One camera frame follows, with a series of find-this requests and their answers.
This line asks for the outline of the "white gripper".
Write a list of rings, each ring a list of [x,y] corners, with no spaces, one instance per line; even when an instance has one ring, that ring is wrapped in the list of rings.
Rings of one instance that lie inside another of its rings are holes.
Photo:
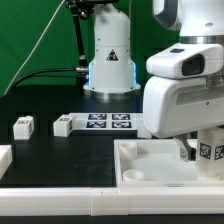
[[[195,161],[196,149],[185,133],[224,125],[224,86],[208,88],[205,78],[172,80],[154,76],[144,89],[143,123],[156,137],[175,136],[180,158]]]

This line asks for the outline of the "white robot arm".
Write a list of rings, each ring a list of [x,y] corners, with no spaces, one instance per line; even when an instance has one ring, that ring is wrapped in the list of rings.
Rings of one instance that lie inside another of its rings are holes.
[[[179,41],[147,59],[152,77],[143,96],[143,123],[158,138],[172,137],[185,161],[196,158],[187,134],[224,124],[224,0],[152,0],[152,15]],[[94,7],[95,57],[88,95],[119,99],[140,89],[130,59],[130,22],[109,2]]]

